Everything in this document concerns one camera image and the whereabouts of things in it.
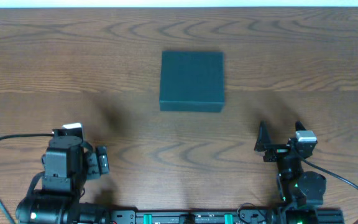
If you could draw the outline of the dark green box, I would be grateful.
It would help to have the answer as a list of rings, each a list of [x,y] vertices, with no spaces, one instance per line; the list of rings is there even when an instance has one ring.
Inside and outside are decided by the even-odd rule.
[[[162,52],[162,111],[219,113],[225,103],[222,52]]]

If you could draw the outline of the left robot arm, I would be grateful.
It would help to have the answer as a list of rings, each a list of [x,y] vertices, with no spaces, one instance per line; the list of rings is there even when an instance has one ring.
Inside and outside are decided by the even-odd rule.
[[[42,156],[44,171],[32,179],[16,208],[19,223],[109,223],[107,208],[80,203],[88,180],[109,173],[106,146],[79,136],[54,135]]]

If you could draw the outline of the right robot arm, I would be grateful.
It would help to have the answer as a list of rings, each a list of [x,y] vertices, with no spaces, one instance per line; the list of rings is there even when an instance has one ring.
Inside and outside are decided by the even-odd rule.
[[[305,172],[301,162],[313,154],[317,138],[301,122],[295,123],[295,135],[286,144],[274,144],[267,125],[259,124],[254,150],[263,152],[264,162],[277,165],[277,186],[282,203],[265,215],[267,223],[318,223],[316,209],[323,204],[326,178]]]

